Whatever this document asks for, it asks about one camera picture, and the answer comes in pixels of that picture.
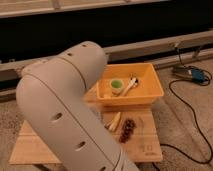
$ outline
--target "wooden platform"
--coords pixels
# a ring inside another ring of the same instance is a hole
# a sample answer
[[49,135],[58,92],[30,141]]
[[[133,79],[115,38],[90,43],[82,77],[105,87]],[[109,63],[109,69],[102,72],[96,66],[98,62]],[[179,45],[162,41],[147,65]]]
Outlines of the wooden platform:
[[[116,140],[120,136],[123,121],[126,118],[134,119],[137,128],[132,138],[127,143],[121,144],[131,160],[134,162],[157,162],[162,160],[162,152],[150,106],[103,107],[96,100],[95,88],[86,94],[85,101],[89,106],[96,107],[102,112],[104,122],[110,121],[117,112],[122,112],[120,125],[117,131],[112,134]],[[10,164],[48,163],[61,162],[30,125],[24,121],[10,158]]]

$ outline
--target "orange tray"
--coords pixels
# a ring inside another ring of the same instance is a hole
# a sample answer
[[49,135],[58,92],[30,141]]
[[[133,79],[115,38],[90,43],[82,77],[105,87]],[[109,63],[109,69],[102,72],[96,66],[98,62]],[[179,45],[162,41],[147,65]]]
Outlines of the orange tray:
[[[126,96],[113,95],[110,88],[111,79],[122,79],[126,87],[131,76],[137,77],[138,86],[132,88]],[[97,83],[97,99],[106,106],[151,104],[163,94],[158,76],[150,63],[107,65]]]

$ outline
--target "black wall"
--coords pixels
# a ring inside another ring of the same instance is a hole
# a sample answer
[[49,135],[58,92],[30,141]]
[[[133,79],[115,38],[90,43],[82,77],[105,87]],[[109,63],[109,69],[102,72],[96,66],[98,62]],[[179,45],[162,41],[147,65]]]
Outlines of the black wall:
[[54,55],[85,40],[112,46],[206,31],[213,1],[169,1],[0,19],[0,59]]

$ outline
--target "power cord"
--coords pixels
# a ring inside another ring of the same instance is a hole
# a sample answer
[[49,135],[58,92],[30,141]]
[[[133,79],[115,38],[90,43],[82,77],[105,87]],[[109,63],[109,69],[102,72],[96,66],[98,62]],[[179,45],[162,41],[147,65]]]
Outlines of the power cord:
[[[201,131],[200,129],[200,126],[198,124],[198,121],[197,121],[197,115],[196,115],[196,111],[195,109],[187,102],[185,101],[183,98],[181,98],[175,91],[174,89],[172,88],[172,85],[177,83],[177,82],[189,82],[189,83],[194,83],[194,84],[197,84],[199,86],[208,86],[210,83],[211,83],[211,80],[212,80],[212,74],[207,71],[207,70],[204,70],[204,69],[200,69],[200,68],[197,68],[195,66],[186,66],[183,62],[182,62],[182,59],[181,59],[181,55],[180,55],[180,51],[179,49],[177,50],[178,52],[178,56],[179,56],[179,59],[180,59],[180,64],[187,70],[191,70],[191,69],[196,69],[196,70],[199,70],[200,72],[203,72],[204,73],[204,80],[202,82],[199,82],[199,81],[196,81],[196,80],[193,80],[193,79],[177,79],[177,80],[174,80],[174,81],[171,81],[169,83],[169,89],[170,91],[174,94],[175,97],[177,97],[180,101],[182,101],[188,108],[191,109],[192,113],[193,113],[193,117],[194,117],[194,120],[195,120],[195,124],[196,124],[196,127],[197,127],[197,130],[199,132],[199,134],[202,136],[202,138],[205,140],[206,144],[208,145],[209,149],[210,149],[210,157],[209,159],[205,160],[205,161],[199,161],[197,159],[194,159],[193,157],[191,157],[190,155],[186,154],[185,152],[183,152],[181,149],[173,146],[173,145],[170,145],[170,144],[166,144],[166,143],[161,143],[160,145],[162,147],[169,147],[169,148],[172,148],[172,149],[175,149],[176,151],[178,151],[179,153],[181,153],[182,155],[184,155],[185,157],[187,157],[189,160],[195,162],[195,163],[198,163],[198,164],[209,164],[212,159],[213,159],[213,149],[212,149],[212,146],[211,144],[209,143],[208,139],[205,137],[205,135],[203,134],[203,132]],[[158,166],[156,165],[156,163],[152,163],[152,166],[157,170],[157,171],[160,171],[160,169],[158,168]]]

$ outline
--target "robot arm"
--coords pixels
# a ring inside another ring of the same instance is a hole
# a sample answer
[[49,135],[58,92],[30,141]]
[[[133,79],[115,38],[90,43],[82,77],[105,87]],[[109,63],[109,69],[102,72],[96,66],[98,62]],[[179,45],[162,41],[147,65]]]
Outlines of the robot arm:
[[83,102],[107,57],[83,42],[27,71],[17,87],[25,119],[71,171],[138,171]]

